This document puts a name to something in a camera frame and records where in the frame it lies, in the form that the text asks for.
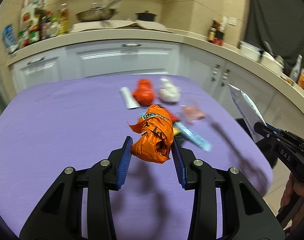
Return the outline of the right hand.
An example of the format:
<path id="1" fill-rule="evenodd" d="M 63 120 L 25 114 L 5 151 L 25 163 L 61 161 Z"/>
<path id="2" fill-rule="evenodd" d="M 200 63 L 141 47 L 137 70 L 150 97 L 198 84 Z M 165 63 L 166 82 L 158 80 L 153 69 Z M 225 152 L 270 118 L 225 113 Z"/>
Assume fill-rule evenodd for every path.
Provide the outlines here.
<path id="1" fill-rule="evenodd" d="M 304 183 L 295 181 L 295 176 L 292 173 L 290 173 L 285 190 L 283 192 L 283 196 L 281 198 L 280 207 L 284 207 L 289 204 L 293 193 L 296 193 L 297 195 L 304 198 Z M 303 218 L 304 218 L 304 203 L 300 207 L 300 210 L 293 217 L 292 225 L 287 229 L 288 232 L 294 231 Z"/>

